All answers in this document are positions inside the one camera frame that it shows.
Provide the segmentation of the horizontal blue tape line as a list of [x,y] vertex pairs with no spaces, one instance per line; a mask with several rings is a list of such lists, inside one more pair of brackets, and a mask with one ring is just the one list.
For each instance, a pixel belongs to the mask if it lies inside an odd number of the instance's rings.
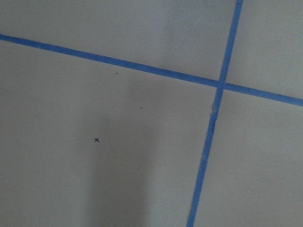
[[73,49],[66,48],[66,47],[41,43],[41,42],[32,41],[32,40],[28,40],[28,39],[24,39],[24,38],[11,37],[11,36],[1,34],[0,39],[2,41],[7,41],[7,42],[15,43],[15,44],[25,45],[25,46],[38,48],[38,49],[51,51],[51,52],[57,52],[57,53],[61,53],[61,54],[84,58],[87,60],[98,61],[101,63],[124,67],[124,68],[132,69],[132,70],[138,70],[138,71],[147,72],[147,73],[160,75],[160,76],[165,76],[165,77],[169,77],[169,78],[184,80],[187,82],[193,82],[193,83],[206,85],[206,86],[210,86],[210,87],[221,86],[225,90],[242,93],[242,94],[246,94],[246,95],[251,95],[251,96],[257,96],[257,97],[270,99],[270,100],[274,100],[274,101],[278,101],[278,102],[288,103],[288,104],[297,105],[297,106],[303,105],[302,99],[285,96],[285,95],[281,95],[281,94],[277,94],[277,93],[267,92],[264,90],[244,87],[244,86],[235,85],[235,84],[231,84],[231,83],[226,83],[225,85],[223,85],[218,80],[207,79],[207,78],[198,77],[198,76],[194,76],[194,75],[190,75],[190,74],[160,69],[160,68],[156,68],[156,67],[152,67],[152,66],[148,66],[148,65],[144,65],[144,64],[138,64],[135,62],[124,61],[124,60],[115,59],[115,58],[111,58],[111,57],[101,56],[101,55],[97,55],[97,54],[93,54],[93,53],[89,53],[89,52],[81,52],[81,51],[73,50]]

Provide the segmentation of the long vertical blue tape line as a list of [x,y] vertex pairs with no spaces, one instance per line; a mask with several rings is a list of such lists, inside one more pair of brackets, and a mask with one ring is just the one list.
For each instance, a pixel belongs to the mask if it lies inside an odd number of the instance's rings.
[[226,78],[229,70],[229,65],[232,57],[233,46],[235,42],[235,37],[237,34],[237,28],[241,16],[243,1],[237,0],[234,7],[234,12],[232,16],[232,22],[229,30],[228,40],[225,47],[224,58],[221,66],[220,76],[218,80],[218,85],[216,87],[216,93],[213,101],[213,109],[210,115],[208,128],[206,132],[206,138],[203,146],[202,156],[199,163],[199,168],[196,176],[195,188],[193,191],[190,212],[187,218],[186,227],[192,227],[195,224],[196,213],[199,205],[199,200],[201,196],[201,191],[203,188],[203,182],[205,177],[205,172],[207,168],[208,158],[213,142],[214,131],[218,113],[220,110],[220,105],[223,96],[224,85],[226,84]]

